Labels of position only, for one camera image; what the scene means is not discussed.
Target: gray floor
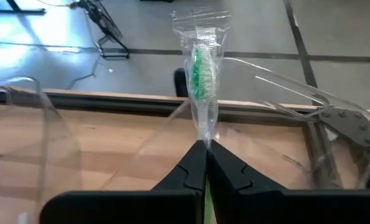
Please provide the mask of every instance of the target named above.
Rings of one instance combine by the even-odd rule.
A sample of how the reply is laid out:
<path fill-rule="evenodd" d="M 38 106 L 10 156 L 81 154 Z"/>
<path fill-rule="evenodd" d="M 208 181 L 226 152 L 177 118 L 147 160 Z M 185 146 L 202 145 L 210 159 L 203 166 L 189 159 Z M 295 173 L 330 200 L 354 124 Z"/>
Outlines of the gray floor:
<path fill-rule="evenodd" d="M 123 42 L 138 54 L 129 60 L 101 59 L 95 74 L 87 78 L 82 77 L 91 74 L 98 58 L 93 41 L 102 33 L 93 24 L 88 29 L 83 11 L 35 0 L 17 2 L 23 7 L 44 7 L 47 14 L 0 14 L 0 80 L 25 75 L 38 79 L 44 88 L 174 96 L 172 72 L 182 67 L 184 58 L 172 51 L 181 48 L 170 13 L 209 2 L 232 14 L 226 51 L 302 83 L 312 76 L 318 88 L 370 108 L 370 0 L 292 0 L 293 30 L 287 0 L 104 0 L 124 35 Z M 300 40 L 295 41 L 294 28 L 300 30 L 309 55 L 323 56 L 311 58 L 313 74 L 298 60 L 306 55 L 298 53 Z M 249 67 L 224 61 L 219 98 L 258 101 L 252 73 Z M 265 96 L 279 103 L 309 103 L 289 91 L 269 90 Z"/>

